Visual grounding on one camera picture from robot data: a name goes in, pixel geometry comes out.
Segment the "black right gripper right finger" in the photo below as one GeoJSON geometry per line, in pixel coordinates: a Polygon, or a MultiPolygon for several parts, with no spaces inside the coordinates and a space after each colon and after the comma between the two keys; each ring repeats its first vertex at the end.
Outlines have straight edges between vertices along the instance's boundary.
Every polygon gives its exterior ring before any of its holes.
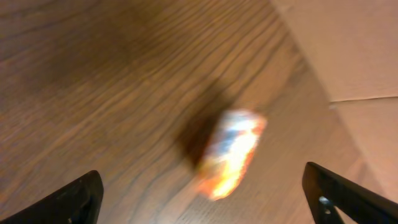
{"type": "Polygon", "coordinates": [[[316,224],[343,223],[341,210],[354,222],[397,223],[397,204],[314,163],[308,162],[302,188],[316,224]]]}

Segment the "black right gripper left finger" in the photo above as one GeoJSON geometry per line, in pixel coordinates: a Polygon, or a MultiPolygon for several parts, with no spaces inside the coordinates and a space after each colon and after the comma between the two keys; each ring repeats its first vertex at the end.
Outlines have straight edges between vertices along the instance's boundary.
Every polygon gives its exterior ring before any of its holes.
{"type": "Polygon", "coordinates": [[[91,170],[1,224],[96,224],[103,194],[101,176],[91,170]]]}

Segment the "small orange tissue pack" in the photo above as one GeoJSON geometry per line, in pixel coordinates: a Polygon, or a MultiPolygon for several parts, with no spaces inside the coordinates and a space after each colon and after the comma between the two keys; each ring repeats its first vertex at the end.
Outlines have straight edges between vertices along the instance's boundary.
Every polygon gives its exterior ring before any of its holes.
{"type": "Polygon", "coordinates": [[[223,113],[198,163],[198,191],[212,201],[240,184],[267,126],[265,117],[240,109],[223,113]]]}

